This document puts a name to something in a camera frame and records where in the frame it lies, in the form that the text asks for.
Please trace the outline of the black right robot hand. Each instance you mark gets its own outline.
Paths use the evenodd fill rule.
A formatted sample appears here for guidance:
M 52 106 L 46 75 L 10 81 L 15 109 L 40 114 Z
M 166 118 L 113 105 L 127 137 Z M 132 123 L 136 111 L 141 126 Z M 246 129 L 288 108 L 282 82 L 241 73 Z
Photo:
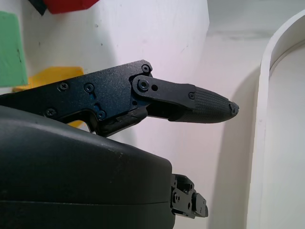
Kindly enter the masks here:
M 140 60 L 0 97 L 3 229 L 171 229 L 206 200 L 162 157 L 110 139 L 146 117 L 213 124 L 239 106 Z

